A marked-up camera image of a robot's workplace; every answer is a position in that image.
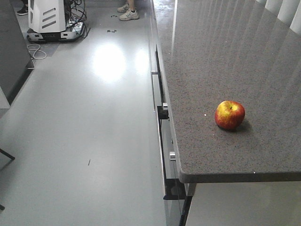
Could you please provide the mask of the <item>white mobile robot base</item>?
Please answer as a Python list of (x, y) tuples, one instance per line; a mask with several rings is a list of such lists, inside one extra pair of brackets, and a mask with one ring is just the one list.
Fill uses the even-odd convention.
[(30, 0), (30, 42), (73, 42), (88, 35), (84, 0)]

